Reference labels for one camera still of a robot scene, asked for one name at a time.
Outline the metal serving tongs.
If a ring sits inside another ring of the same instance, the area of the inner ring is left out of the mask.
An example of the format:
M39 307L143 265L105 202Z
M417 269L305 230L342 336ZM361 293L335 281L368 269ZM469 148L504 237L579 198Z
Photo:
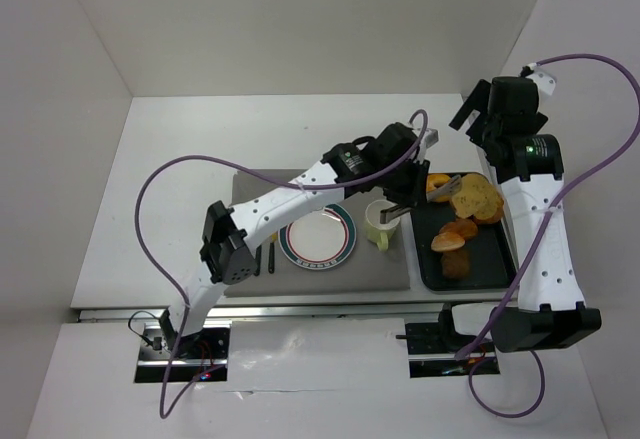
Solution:
M446 183L437 186L433 191L427 191L425 193L424 201L426 203L435 202L437 199L444 197L450 198L457 193L462 186L462 178L460 175L454 175ZM381 224L388 224L395 219L411 212L416 206L401 206L395 205L386 209L383 209L379 214L379 220Z

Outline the cut bread slice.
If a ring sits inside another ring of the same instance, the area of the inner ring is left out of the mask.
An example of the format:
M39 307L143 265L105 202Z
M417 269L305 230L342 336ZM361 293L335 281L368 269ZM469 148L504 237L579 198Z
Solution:
M499 192L490 193L486 203L472 216L476 224L495 224L504 215L504 199Z
M486 203L493 192L496 189L485 176L470 173L462 177L461 189L451 196L450 204L457 217L467 219Z

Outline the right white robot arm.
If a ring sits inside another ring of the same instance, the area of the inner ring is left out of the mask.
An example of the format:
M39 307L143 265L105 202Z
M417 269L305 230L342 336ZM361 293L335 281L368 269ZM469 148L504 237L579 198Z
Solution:
M503 299L451 307L449 329L462 354L474 340L489 340L504 353L567 349L601 328L601 313L587 306L571 260L559 197L561 149L541 131L547 118L540 101L554 87L543 73L481 79L450 123L467 129L494 169L519 264L509 287L516 305Z

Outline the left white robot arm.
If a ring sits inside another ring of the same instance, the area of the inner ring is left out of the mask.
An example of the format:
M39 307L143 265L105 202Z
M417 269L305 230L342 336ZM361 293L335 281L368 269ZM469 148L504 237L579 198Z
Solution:
M376 216L384 224L425 204L425 152L437 140L434 129L392 123L376 137L335 145L307 171L256 199L210 205L199 251L203 268L185 288L187 304L169 307L159 320L169 348L178 355L191 349L224 290L254 274L257 248L294 221L374 188L390 203Z

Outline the dark brown bread piece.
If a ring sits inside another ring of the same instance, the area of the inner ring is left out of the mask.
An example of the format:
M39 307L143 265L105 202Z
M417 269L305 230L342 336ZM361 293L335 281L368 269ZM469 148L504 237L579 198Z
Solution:
M445 252L441 256L442 275L446 279L461 280L471 271L471 260L466 249Z

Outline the orange glazed donut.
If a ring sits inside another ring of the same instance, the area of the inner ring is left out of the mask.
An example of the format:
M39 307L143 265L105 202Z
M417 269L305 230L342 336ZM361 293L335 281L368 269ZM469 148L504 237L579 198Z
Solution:
M448 202L459 190L459 179L447 174L429 174L426 182L426 199L430 203Z

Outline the sugared round bun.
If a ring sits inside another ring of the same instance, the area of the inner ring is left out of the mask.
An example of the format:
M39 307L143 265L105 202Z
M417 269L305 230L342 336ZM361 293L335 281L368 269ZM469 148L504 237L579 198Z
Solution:
M431 242L431 250L437 253L456 251L462 248L466 240L455 232L443 232L436 235Z

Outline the pale green mug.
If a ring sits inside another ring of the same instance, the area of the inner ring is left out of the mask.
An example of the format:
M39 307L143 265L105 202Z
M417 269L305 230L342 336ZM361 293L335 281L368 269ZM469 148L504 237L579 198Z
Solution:
M378 199L371 202L365 209L364 230L366 238L375 244L380 252L389 249L391 238L400 225L400 219L392 219L388 223L381 222L383 210L393 207L394 204L385 199Z

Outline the brown glazed bun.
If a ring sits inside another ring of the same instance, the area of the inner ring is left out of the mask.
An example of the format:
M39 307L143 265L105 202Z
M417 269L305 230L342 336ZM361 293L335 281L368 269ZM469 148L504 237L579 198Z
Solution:
M439 230L440 234L454 233L462 237L465 241L475 238L478 233L478 225L471 219L458 218L455 221L446 223Z

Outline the grey cloth placemat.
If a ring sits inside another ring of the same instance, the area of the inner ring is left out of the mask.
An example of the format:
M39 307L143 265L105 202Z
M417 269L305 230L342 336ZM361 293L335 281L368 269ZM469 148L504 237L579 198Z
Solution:
M355 250L341 265L321 271L302 269L285 258L277 241L275 273L269 274L267 263L270 239L268 239L262 245L260 276L252 276L237 285L228 287L225 296L255 298L407 290L410 281L402 235L398 232L393 235L386 252L380 252L365 235L365 209L372 201L382 197L381 190L375 188L365 194L356 194L338 204L349 212L357 229Z

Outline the black baking tray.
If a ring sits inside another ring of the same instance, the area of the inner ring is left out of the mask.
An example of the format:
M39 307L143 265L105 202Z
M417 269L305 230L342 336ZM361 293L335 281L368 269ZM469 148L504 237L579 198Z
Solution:
M458 218L450 200L445 203L429 202L424 207L411 212L410 221L418 275L422 283L435 292L507 288L515 276L515 266L507 244L506 233L501 225L502 219L495 224L477 224L478 235L466 241L462 247L469 252L471 260L471 271L466 278L451 280L442 275L443 253L432 251L431 242L436 235L440 234L439 230L442 226Z

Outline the white plate green red rim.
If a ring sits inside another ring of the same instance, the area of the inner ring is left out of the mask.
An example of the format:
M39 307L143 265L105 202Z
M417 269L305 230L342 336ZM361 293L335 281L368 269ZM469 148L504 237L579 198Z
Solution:
M335 268L355 250L357 229L349 212L331 204L282 228L278 243L286 259L310 271Z

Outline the aluminium rail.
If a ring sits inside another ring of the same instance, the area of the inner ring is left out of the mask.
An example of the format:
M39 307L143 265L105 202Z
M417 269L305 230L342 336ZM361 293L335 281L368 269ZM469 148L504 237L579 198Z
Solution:
M442 303L378 303L378 304L318 304L301 306L223 306L214 307L207 321L280 319L280 318L347 318L383 316L435 316ZM137 309L84 309L79 312L80 323L126 322Z

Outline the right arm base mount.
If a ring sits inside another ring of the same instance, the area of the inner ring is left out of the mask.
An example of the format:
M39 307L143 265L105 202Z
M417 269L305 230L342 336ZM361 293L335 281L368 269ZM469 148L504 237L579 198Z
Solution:
M467 359L454 358L473 337L455 331L451 304L445 304L436 319L406 323L395 338L406 346L412 379L463 377L471 370L477 375L500 374L491 342L482 343Z

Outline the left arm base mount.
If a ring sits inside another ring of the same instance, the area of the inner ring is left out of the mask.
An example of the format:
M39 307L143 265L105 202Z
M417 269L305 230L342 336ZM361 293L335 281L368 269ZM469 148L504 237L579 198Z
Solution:
M127 321L127 328L139 339L134 382L160 384L171 347L162 335L158 316L149 311L135 311ZM229 323L206 326L194 342L182 346L176 354L168 382L186 383L192 378L205 383L226 382L230 333Z

